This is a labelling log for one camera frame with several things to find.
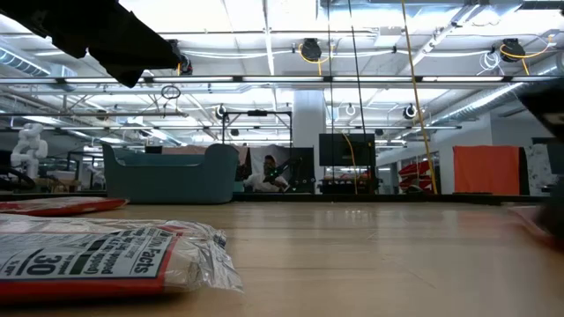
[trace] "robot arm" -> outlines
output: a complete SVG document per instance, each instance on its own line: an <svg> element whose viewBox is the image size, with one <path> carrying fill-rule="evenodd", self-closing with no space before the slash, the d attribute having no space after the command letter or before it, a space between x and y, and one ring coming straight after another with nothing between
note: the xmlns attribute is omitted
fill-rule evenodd
<svg viewBox="0 0 564 317"><path fill-rule="evenodd" d="M27 176L30 178L37 177L39 169L39 160L47 157L48 145L45 140L41 140L40 133L43 131L43 126L39 123L27 123L24 129L19 132L19 140L14 150L11 152L11 165L19 166L22 162L26 163Z"/></svg>

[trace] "orange partition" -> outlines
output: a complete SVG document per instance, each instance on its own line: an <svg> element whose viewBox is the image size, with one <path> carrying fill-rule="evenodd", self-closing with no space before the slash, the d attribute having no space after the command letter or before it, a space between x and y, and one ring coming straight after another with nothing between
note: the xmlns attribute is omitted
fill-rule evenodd
<svg viewBox="0 0 564 317"><path fill-rule="evenodd" d="M455 192L519 195L519 148L455 146Z"/></svg>

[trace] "white column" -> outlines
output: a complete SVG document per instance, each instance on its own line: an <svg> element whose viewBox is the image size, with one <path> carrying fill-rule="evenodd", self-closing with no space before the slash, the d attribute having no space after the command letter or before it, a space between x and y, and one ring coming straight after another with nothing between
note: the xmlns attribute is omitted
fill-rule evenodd
<svg viewBox="0 0 564 317"><path fill-rule="evenodd" d="M325 109L323 91L294 92L293 146L314 148L315 179L317 181L323 178L324 167L319 166L319 134L326 133Z"/></svg>

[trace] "table surface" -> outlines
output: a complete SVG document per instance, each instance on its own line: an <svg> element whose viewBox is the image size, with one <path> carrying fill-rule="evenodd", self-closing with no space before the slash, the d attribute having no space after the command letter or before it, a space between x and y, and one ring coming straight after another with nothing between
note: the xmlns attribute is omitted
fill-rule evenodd
<svg viewBox="0 0 564 317"><path fill-rule="evenodd" d="M87 217L224 229L244 293L2 309L7 316L559 316L564 255L501 207L453 203L128 206Z"/></svg>

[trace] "person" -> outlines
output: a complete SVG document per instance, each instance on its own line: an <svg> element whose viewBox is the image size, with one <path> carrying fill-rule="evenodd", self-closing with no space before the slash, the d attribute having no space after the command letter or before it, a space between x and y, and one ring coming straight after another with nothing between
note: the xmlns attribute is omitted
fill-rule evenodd
<svg viewBox="0 0 564 317"><path fill-rule="evenodd" d="M264 182L266 175L269 175L276 169L276 160L272 157L272 155L264 157L263 169L264 171L262 173L254 173L250 175L245 181L243 181L243 186L252 187L253 191L264 193L284 192L287 190L288 182L282 176L277 177L272 182Z"/></svg>

